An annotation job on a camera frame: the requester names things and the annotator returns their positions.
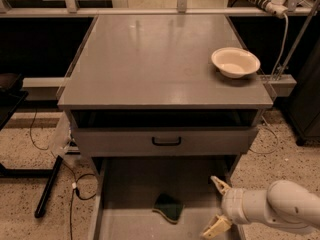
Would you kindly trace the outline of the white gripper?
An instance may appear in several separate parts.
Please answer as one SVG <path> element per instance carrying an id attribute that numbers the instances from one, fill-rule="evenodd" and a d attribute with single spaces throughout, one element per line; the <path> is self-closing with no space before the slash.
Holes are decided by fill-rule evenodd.
<path id="1" fill-rule="evenodd" d="M 216 236 L 228 231 L 232 223 L 237 225 L 250 223 L 243 208 L 246 190 L 243 188 L 231 188 L 226 182 L 216 176 L 211 176 L 210 179 L 218 192 L 223 195 L 221 208 L 224 215 L 215 215 L 213 217 L 201 234 L 205 240 L 212 240 Z"/>

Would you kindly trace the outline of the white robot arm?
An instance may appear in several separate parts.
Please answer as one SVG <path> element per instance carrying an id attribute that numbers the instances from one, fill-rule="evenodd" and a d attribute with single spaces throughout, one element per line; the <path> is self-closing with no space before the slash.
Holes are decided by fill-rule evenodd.
<path id="1" fill-rule="evenodd" d="M 277 230 L 309 234 L 320 228 L 320 198 L 297 183 L 272 182 L 265 190 L 233 188 L 211 177 L 222 195 L 221 215 L 215 215 L 202 237 L 212 240 L 232 225 L 261 223 Z"/>

